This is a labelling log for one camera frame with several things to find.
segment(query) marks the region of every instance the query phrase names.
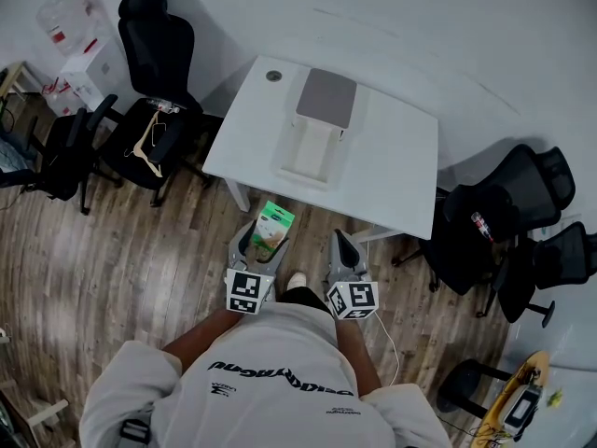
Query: chair armrest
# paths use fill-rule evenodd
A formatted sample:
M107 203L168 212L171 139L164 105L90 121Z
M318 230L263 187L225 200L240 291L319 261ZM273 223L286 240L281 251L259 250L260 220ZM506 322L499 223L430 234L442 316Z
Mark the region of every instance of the chair armrest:
M185 123L181 119L175 119L168 126L156 146L147 155L147 158L154 164L160 164L178 142L184 129Z
M588 247L585 250L589 252L587 257L589 274L594 275L597 273L597 233L587 236L587 244Z
M497 268L492 280L492 290L499 292L503 286L506 285L508 271L510 270L510 259L508 254L504 255L502 261Z
M71 131L66 139L66 147L72 147L75 144L76 137L81 131L86 115L87 110L85 108L79 108L76 112L75 121L73 121L73 126L71 126Z
M10 188L11 186L25 186L34 184L39 180L38 174L31 169L20 169L5 173L0 169L0 188Z
M108 94L102 103L97 107L89 121L87 121L87 129L91 132L95 133L97 131L100 122L104 118L108 118L113 120L116 123L120 123L124 117L117 112L116 110L112 109L112 105L116 102L118 97L115 94Z
M25 135L27 138L27 145L29 145L31 137L34 135L35 125L37 124L37 116L33 116L31 121L29 121L29 128L27 128L27 134Z

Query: cable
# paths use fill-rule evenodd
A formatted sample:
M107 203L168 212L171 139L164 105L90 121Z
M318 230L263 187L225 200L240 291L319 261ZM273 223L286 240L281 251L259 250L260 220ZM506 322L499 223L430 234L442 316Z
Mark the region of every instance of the cable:
M17 197L15 197L15 199L12 200L12 202L4 207L0 207L0 211L6 211L7 209L10 209L13 205L15 205L15 202L19 199L19 196L21 196L23 193L25 192L24 187L19 191L19 194L17 194Z
M396 373L394 374L394 378L392 379L392 382L390 382L390 384L388 385L388 386L391 386L396 381L396 377L398 376L398 371L400 370L400 358L398 358L398 352L396 350L396 344L394 343L394 340L392 339L392 337L390 337L390 334L388 333L388 331L385 329L385 325L383 324L382 320L380 319L380 316L377 315L377 312L375 313L375 316L380 321L380 324L382 324L383 331L388 336L388 339L390 339L390 342L392 343L392 346L394 347L394 355L396 356Z
M472 428L469 431L469 430L457 427L456 425L453 425L452 423L450 423L449 421L444 420L440 416L438 416L437 418L439 418L439 420L442 421L443 423L445 423L446 425L450 425L452 428L456 428L458 431L462 431L463 433L467 434L469 437L476 437L476 436L478 436L479 430L482 429L485 425L489 425L488 423L485 423L483 425L479 425L478 427Z
M368 263L368 261L369 261L369 241L367 241L367 263ZM396 381L396 377L398 376L398 371L400 370L400 358L398 358L398 351L396 350L396 344L394 343L394 339L392 339L392 337L386 330L385 325L383 324L382 320L380 319L380 316L377 315L377 312L375 313L375 316L380 321L380 324L382 324L383 331L388 336L388 339L390 339L390 342L392 343L392 346L394 347L394 355L396 356L396 373L394 374L394 378L392 379L392 382L390 382L390 384L388 385L388 386L392 386L394 384L394 382Z
M12 114L12 112L8 109L8 108L4 108L4 110L10 115L10 117L12 118L12 124L10 125L10 131L5 131L6 134L10 134L12 133L12 130L15 129L15 115Z

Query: green package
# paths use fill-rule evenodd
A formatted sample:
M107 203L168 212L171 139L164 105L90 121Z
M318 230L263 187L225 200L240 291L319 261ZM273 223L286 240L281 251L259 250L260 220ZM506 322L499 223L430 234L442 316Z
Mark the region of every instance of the green package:
M270 251L275 250L286 237L294 219L294 214L268 201L257 217L253 242Z

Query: black stool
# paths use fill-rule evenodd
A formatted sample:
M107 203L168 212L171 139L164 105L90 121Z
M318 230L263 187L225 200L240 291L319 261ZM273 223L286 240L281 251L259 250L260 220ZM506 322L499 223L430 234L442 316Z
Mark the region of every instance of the black stool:
M477 418L483 418L487 409L470 400L477 391L481 375L497 378L504 382L512 377L511 373L488 367L470 358L459 363L439 387L437 408L443 413L454 412L462 408Z

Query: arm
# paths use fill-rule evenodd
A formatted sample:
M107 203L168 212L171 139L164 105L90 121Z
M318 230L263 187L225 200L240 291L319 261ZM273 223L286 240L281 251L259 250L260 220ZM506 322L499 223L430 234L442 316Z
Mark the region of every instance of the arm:
M363 332L354 320L337 320L338 349L348 359L356 375L359 397L382 387L380 377L373 366L365 346Z
M199 325L168 343L162 350L174 355L182 363L183 373L224 332L232 329L243 314L226 309L216 310Z
M444 427L417 385L380 388L361 398L392 427L396 446L451 448Z
M81 445L114 446L122 422L168 397L180 374L175 357L141 342L125 342L91 386L79 427Z

